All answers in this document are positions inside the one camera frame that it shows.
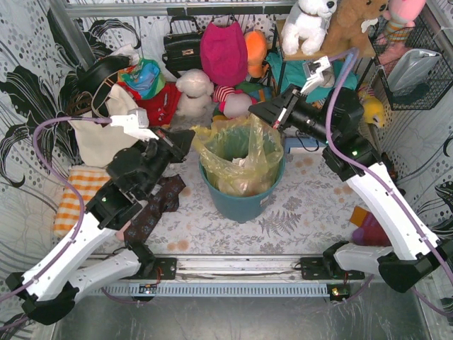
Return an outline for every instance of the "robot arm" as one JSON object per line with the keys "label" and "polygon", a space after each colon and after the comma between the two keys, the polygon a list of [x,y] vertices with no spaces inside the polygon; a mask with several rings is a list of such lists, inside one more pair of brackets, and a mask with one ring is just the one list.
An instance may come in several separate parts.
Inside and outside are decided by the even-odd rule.
{"label": "robot arm", "polygon": [[356,270],[377,274],[394,290],[404,293],[440,264],[391,196],[397,195],[403,201],[421,227],[426,240],[439,251],[443,259],[453,257],[453,242],[439,240],[423,224],[393,184],[377,151],[357,132],[363,107],[353,90],[342,88],[339,92],[333,110],[332,140],[343,154],[372,170],[392,191],[386,191],[370,174],[340,159],[329,147],[325,121],[332,92],[322,110],[305,102],[307,92],[316,87],[314,84],[321,84],[323,81],[318,70],[325,68],[325,61],[326,57],[321,58],[310,63],[311,66],[304,70],[310,85],[308,91],[305,89],[307,86],[301,89],[290,85],[271,102],[255,104],[249,110],[274,128],[284,130],[294,126],[327,145],[323,150],[323,158],[329,168],[366,202],[389,237],[392,245],[389,247],[356,246],[347,242],[333,245],[324,252],[324,264],[330,267],[330,272]]}
{"label": "robot arm", "polygon": [[[88,268],[80,265],[104,241],[121,230],[140,213],[151,192],[170,163],[183,162],[195,133],[149,130],[146,111],[133,110],[114,118],[112,125],[123,126],[138,137],[133,146],[119,151],[107,166],[110,180],[86,205],[81,228],[74,241],[73,228],[36,266],[25,273],[12,273],[6,284],[11,290],[30,282],[18,296],[29,319],[53,324],[66,316],[89,291],[124,277],[149,278],[156,258],[143,243],[130,244],[118,255]],[[39,279],[35,275],[54,263]]]}

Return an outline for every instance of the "striped cloth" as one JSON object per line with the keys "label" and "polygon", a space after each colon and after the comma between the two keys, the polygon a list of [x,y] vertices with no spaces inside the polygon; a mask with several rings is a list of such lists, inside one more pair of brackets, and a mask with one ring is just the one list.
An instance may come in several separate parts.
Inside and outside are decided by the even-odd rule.
{"label": "striped cloth", "polygon": [[385,26],[384,35],[392,42],[404,42],[408,39],[411,31],[412,28],[406,28],[405,23],[390,20]]}
{"label": "striped cloth", "polygon": [[[109,179],[105,169],[92,166],[73,166],[68,181],[80,192],[86,205]],[[55,216],[55,236],[63,237],[71,230],[79,219],[79,209],[79,200],[76,195],[68,187],[64,188],[63,199]]]}
{"label": "striped cloth", "polygon": [[227,99],[229,94],[234,93],[234,88],[229,86],[218,86],[215,88],[212,100],[216,103],[221,103]]}

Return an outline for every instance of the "yellow plush toy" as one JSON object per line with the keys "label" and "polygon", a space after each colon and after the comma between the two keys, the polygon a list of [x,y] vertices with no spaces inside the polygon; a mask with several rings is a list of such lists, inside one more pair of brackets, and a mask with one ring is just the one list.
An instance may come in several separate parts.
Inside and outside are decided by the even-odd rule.
{"label": "yellow plush toy", "polygon": [[384,106],[381,101],[374,96],[373,89],[367,83],[363,83],[359,89],[359,99],[363,106],[363,118],[368,124],[374,124],[382,128],[385,123]]}

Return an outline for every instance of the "teal bucket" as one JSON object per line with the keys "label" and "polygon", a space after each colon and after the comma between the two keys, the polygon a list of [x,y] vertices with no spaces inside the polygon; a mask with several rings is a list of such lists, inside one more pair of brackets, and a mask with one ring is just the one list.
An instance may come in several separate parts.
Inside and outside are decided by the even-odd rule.
{"label": "teal bucket", "polygon": [[203,181],[205,181],[210,190],[215,208],[226,218],[239,223],[245,223],[261,215],[268,205],[268,196],[274,191],[285,172],[285,158],[282,158],[280,161],[274,185],[266,192],[250,197],[236,197],[218,191],[207,180],[205,168],[203,168],[201,163],[200,172]]}

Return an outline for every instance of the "black wire basket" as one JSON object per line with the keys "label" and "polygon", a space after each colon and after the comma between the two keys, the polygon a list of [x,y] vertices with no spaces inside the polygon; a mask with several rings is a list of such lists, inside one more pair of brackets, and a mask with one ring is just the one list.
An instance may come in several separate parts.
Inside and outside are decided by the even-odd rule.
{"label": "black wire basket", "polygon": [[[445,59],[442,50],[434,41],[433,34],[423,19],[417,18],[414,28],[403,28],[387,38],[382,34],[386,23],[387,21],[383,18],[379,20],[379,25],[374,31],[370,32],[370,40],[376,52],[374,62],[380,68],[379,75],[391,109],[402,111],[434,108],[453,85],[451,64]],[[419,79],[417,84],[392,92],[387,77],[398,64],[402,51],[410,48],[423,48],[438,52],[441,54],[441,58],[428,72],[428,75]]]}

